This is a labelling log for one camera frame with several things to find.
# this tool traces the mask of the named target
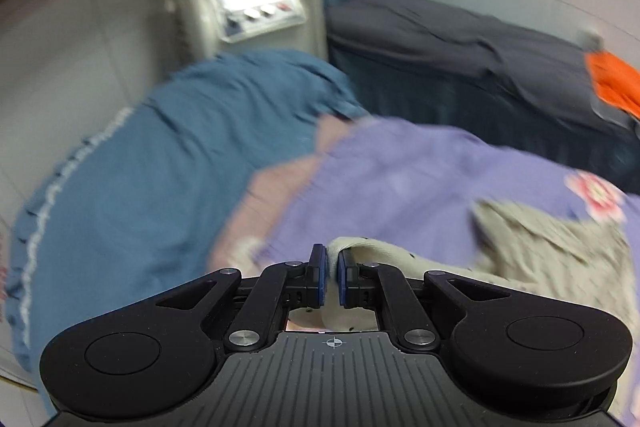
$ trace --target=flower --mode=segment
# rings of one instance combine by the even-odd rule
[[[625,193],[614,184],[591,174],[576,171],[566,177],[565,185],[580,196],[587,206],[587,213],[598,222],[625,220],[625,214],[620,207],[625,199]]]

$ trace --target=purple blanket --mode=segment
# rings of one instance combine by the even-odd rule
[[[598,202],[578,195],[580,176],[538,156],[488,146],[460,129],[376,118],[356,126],[328,154],[259,262],[305,261],[314,243],[346,235],[469,266],[478,249],[470,213],[475,200],[518,201],[556,217],[598,217]],[[619,201],[629,245],[640,256],[640,197]],[[630,414],[625,420],[633,423]]]

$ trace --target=orange fabric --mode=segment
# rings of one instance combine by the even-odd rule
[[[640,118],[640,73],[609,52],[588,53],[586,61],[598,97]]]

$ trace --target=button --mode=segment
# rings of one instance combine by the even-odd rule
[[[275,6],[271,4],[265,4],[264,6],[261,6],[260,11],[263,13],[265,17],[271,17],[273,15],[276,15]]]
[[[244,16],[250,21],[257,21],[260,18],[260,12],[255,8],[248,8],[244,10]]]

